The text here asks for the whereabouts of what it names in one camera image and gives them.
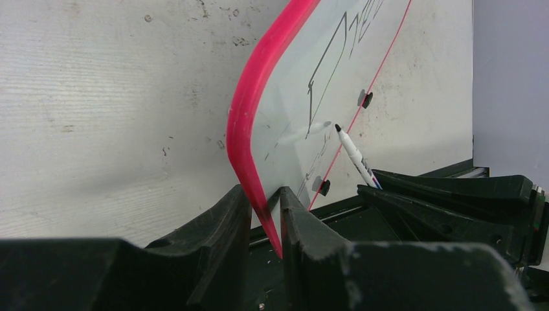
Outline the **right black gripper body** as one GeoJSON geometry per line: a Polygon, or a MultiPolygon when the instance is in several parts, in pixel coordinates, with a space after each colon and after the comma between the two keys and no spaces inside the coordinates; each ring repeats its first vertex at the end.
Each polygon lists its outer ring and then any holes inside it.
{"type": "Polygon", "coordinates": [[[540,186],[532,187],[527,212],[526,265],[538,266],[543,259],[548,234],[548,202],[540,186]]]}

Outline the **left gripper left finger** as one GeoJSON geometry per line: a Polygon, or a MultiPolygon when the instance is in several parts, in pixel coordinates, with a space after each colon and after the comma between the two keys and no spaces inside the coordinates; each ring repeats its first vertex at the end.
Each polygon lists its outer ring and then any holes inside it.
{"type": "Polygon", "coordinates": [[[120,238],[1,241],[2,310],[242,310],[251,205],[240,185],[140,248],[120,238]]]}

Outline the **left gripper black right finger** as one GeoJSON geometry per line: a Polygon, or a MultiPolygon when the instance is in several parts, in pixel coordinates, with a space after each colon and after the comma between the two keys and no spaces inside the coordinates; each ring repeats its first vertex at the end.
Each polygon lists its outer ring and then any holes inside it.
{"type": "Polygon", "coordinates": [[[510,265],[490,246],[353,242],[280,189],[288,310],[531,310],[510,265]]]}

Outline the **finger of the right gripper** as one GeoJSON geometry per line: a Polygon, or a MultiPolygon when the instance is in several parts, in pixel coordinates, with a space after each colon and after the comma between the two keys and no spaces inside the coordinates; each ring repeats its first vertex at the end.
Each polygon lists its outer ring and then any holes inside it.
{"type": "Polygon", "coordinates": [[[518,228],[450,211],[425,201],[379,190],[357,187],[401,241],[483,243],[496,249],[510,264],[525,264],[525,237],[518,228]]]}
{"type": "Polygon", "coordinates": [[[522,175],[436,178],[384,170],[374,170],[374,174],[385,191],[482,221],[515,224],[530,219],[534,210],[533,183],[522,175]]]}

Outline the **black whiteboard marker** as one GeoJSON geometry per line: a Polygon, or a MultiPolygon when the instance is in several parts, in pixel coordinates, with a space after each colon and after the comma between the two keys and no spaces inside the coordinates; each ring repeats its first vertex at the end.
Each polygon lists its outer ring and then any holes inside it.
{"type": "Polygon", "coordinates": [[[374,173],[368,166],[366,158],[362,155],[358,147],[353,143],[350,136],[338,125],[335,124],[335,129],[342,147],[346,151],[350,161],[355,166],[364,182],[375,189],[382,189],[381,184],[375,177],[374,173]]]}

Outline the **pink-framed whiteboard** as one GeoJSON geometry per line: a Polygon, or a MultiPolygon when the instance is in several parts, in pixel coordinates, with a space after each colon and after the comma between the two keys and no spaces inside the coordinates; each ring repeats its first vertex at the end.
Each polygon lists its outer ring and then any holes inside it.
{"type": "Polygon", "coordinates": [[[226,148],[274,251],[289,187],[310,208],[391,50],[410,1],[290,1],[259,40],[229,108],[226,148]]]}

